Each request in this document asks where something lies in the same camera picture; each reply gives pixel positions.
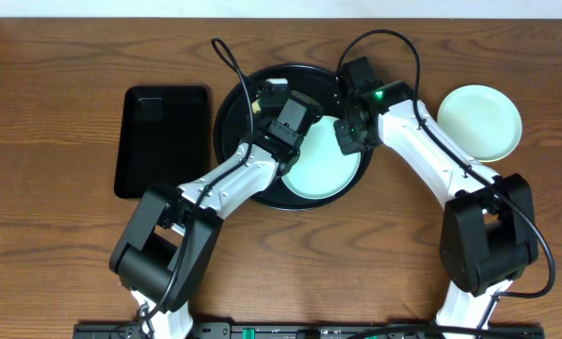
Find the yellow green scrub sponge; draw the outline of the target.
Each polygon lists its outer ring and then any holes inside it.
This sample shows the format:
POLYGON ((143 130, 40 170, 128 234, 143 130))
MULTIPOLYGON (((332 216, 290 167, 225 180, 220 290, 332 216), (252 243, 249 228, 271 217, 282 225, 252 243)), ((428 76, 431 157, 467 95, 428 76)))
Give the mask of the yellow green scrub sponge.
POLYGON ((251 104, 252 113, 256 116, 259 116, 262 111, 260 102, 261 102, 260 100, 256 100, 251 104))

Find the light blue plate top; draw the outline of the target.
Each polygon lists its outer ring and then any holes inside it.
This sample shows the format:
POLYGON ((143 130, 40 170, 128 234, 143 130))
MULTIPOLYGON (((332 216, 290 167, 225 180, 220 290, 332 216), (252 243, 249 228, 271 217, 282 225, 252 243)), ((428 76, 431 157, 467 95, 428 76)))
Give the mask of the light blue plate top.
POLYGON ((361 162, 360 153, 344 155, 333 124, 337 118, 323 116, 305 136, 296 164, 281 179, 299 197, 329 198, 346 188, 361 162))

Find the light blue plate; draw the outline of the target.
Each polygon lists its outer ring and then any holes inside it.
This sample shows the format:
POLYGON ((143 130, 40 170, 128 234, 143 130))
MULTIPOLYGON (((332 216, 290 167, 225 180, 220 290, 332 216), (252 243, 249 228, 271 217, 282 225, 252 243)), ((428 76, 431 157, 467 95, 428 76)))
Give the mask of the light blue plate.
POLYGON ((299 197, 329 198, 346 188, 361 162, 360 153, 344 155, 333 124, 337 118, 323 116, 305 136, 296 164, 281 179, 299 197))
POLYGON ((437 122, 465 152, 480 162, 510 155, 522 138, 522 117, 501 91, 482 85, 463 86, 442 101, 437 122))

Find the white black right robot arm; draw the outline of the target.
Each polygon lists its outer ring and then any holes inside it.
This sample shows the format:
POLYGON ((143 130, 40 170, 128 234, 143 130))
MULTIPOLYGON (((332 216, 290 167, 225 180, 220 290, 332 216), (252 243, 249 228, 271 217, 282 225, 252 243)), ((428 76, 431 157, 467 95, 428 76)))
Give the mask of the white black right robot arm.
POLYGON ((530 185, 469 156, 431 118, 404 82, 343 80, 345 118, 335 131, 343 153, 384 145, 430 188, 443 210, 440 257, 451 282, 437 325, 485 330, 511 284, 538 259, 530 185))

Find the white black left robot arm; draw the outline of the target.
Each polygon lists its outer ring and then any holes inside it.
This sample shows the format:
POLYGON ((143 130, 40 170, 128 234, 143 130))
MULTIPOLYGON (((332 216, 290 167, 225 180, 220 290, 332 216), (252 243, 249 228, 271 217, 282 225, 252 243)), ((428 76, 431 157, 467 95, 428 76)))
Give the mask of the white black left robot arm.
POLYGON ((319 104, 291 94, 273 113, 253 119, 247 141, 201 178, 153 184, 140 199, 109 260, 138 303, 137 321, 112 338, 185 338, 193 319, 188 301, 212 256, 221 226, 237 207, 266 190, 296 164, 319 104))

